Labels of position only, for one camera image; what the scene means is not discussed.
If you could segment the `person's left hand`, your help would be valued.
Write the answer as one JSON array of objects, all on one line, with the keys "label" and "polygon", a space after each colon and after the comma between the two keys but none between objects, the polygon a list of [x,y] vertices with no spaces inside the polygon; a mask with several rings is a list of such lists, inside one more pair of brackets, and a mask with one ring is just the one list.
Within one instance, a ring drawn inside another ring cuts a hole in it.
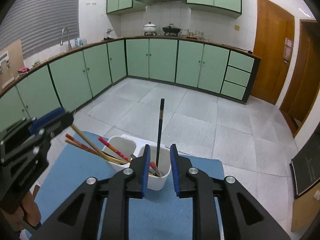
[{"label": "person's left hand", "polygon": [[30,191],[27,192],[21,201],[21,206],[18,208],[18,230],[23,230],[22,220],[26,215],[27,222],[31,226],[37,226],[41,220],[41,214],[38,205],[34,201],[34,197]]}]

